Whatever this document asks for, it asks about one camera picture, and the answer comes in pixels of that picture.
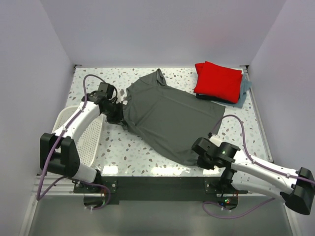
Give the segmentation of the grey t shirt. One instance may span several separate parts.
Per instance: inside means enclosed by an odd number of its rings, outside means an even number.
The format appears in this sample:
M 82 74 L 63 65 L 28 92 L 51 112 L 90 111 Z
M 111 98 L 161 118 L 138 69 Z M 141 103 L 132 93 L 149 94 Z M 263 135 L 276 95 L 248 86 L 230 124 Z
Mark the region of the grey t shirt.
M 193 143 L 212 128 L 217 133 L 215 124 L 224 112 L 225 106 L 167 85 L 160 69 L 130 85 L 123 104 L 125 129 L 160 155 L 185 166 L 196 165 Z

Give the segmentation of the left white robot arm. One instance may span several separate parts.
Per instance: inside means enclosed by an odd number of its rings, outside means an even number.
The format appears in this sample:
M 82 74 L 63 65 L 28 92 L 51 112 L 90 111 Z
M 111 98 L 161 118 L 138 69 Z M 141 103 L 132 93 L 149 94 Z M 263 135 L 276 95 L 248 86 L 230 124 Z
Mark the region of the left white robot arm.
M 74 114 L 52 134 L 44 133 L 40 138 L 40 168 L 42 173 L 51 172 L 67 178 L 85 182 L 91 193 L 102 187 L 97 170 L 80 161 L 76 147 L 82 134 L 100 115 L 110 123 L 123 121 L 122 104 L 117 102 L 117 89 L 102 82 L 97 90 L 85 93 Z

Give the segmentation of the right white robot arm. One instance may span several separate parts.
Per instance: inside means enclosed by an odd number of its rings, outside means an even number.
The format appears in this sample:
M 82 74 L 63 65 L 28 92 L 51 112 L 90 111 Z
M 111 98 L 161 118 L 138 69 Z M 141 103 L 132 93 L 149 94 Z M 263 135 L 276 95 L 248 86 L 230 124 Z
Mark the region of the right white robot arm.
M 198 155 L 199 167 L 223 169 L 219 180 L 210 185 L 219 193 L 254 192 L 278 199 L 296 213 L 311 213 L 315 179 L 310 170 L 285 168 L 261 160 L 216 136 L 198 138 L 191 149 Z

